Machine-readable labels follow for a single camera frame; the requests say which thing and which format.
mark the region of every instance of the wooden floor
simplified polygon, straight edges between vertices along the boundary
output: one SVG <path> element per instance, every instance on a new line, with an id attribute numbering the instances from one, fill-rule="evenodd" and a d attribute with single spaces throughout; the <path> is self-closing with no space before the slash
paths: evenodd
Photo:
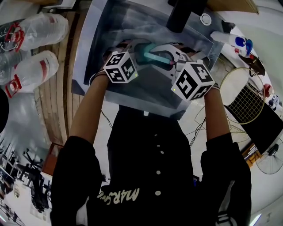
<path id="1" fill-rule="evenodd" d="M 73 117 L 83 96 L 72 94 L 73 66 L 76 49 L 86 14 L 62 14 L 69 21 L 69 33 L 60 43 L 39 48 L 53 52 L 59 62 L 57 73 L 34 90 L 40 120 L 46 126 L 47 139 L 63 145 L 68 136 Z"/>

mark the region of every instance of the cardboard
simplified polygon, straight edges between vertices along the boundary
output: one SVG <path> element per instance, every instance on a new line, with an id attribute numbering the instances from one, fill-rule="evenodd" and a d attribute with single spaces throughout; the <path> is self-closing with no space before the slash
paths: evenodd
<path id="1" fill-rule="evenodd" d="M 212 11 L 241 11 L 258 14 L 257 6 L 252 0 L 208 0 L 207 6 Z"/>
<path id="2" fill-rule="evenodd" d="M 40 5 L 57 4 L 59 0 L 18 0 L 24 2 L 32 2 Z"/>

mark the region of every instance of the black shirt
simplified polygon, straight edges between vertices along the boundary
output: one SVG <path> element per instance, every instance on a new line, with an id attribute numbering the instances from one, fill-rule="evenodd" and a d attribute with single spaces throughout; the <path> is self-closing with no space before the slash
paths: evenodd
<path id="1" fill-rule="evenodd" d="M 89 226 L 215 225 L 227 191 L 231 198 L 224 215 L 237 225 L 249 224 L 251 175 L 231 134 L 207 142 L 198 189 L 193 185 L 189 142 L 176 120 L 119 110 L 107 146 L 111 182 L 100 189 L 102 175 L 92 144 L 69 137 L 52 181 L 53 226 L 76 225 L 76 213 L 87 197 Z M 74 192 L 74 182 L 82 186 L 81 192 Z"/>

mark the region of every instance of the table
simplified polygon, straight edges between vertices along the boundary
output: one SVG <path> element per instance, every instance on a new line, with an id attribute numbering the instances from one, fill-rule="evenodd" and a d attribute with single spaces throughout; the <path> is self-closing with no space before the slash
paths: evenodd
<path id="1" fill-rule="evenodd" d="M 76 51 L 73 93 L 85 94 L 90 77 L 102 66 L 102 54 L 123 39 L 145 38 L 158 45 L 182 42 L 195 51 L 203 51 L 210 60 L 208 69 L 212 69 L 223 48 L 222 43 L 210 38 L 213 31 L 223 32 L 222 20 L 215 13 L 205 10 L 212 18 L 210 26 L 203 25 L 199 16 L 191 13 L 184 31 L 177 34 L 166 27 L 169 15 L 146 5 L 144 0 L 139 1 L 139 4 L 129 0 L 92 1 Z M 110 83 L 105 100 L 180 119 L 190 103 L 170 90 L 171 80 L 153 68 L 143 69 L 138 73 L 139 77 L 129 84 Z"/>

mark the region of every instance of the empty water bottle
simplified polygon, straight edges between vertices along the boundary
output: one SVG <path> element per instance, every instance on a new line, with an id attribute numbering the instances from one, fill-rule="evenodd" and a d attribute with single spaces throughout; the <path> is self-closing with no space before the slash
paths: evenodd
<path id="1" fill-rule="evenodd" d="M 10 51 L 0 54 L 0 85 L 4 85 L 11 80 L 12 68 L 24 59 L 31 56 L 30 51 Z"/>
<path id="2" fill-rule="evenodd" d="M 40 12 L 15 27 L 11 40 L 16 50 L 31 50 L 62 41 L 68 33 L 69 22 L 59 14 Z"/>
<path id="3" fill-rule="evenodd" d="M 5 85 L 5 91 L 12 98 L 22 87 L 37 87 L 52 77 L 59 63 L 51 51 L 43 51 L 20 62 L 15 69 L 15 78 Z"/>

